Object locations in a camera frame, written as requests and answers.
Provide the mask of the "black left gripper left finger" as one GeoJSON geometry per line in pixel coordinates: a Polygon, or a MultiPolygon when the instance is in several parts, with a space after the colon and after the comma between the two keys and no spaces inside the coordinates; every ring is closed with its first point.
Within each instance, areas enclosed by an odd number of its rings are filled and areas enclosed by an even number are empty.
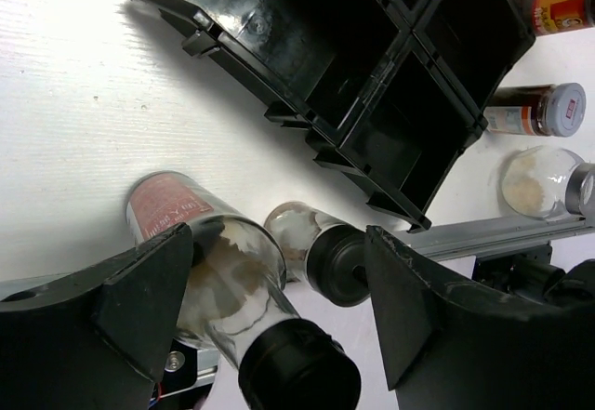
{"type": "Polygon", "coordinates": [[[2,300],[2,408],[148,408],[192,256],[192,231],[178,225],[2,300]]]}

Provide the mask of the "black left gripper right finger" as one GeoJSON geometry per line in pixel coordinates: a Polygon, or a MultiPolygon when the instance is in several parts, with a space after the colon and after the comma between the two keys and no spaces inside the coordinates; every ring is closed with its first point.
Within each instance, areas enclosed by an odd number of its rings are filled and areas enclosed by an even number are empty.
{"type": "Polygon", "coordinates": [[[388,387],[402,409],[590,409],[594,263],[534,302],[475,282],[382,228],[364,259],[388,387]]]}

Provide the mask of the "red-label black-cap bottle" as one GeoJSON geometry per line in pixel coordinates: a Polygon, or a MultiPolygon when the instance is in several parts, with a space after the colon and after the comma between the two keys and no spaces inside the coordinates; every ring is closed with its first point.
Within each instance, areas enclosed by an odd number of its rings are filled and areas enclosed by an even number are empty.
{"type": "Polygon", "coordinates": [[[356,408],[356,364],[285,296],[284,256],[261,225],[174,171],[134,184],[126,221],[138,244],[180,223],[191,228],[192,268],[175,338],[217,348],[237,370],[249,408],[356,408]]]}

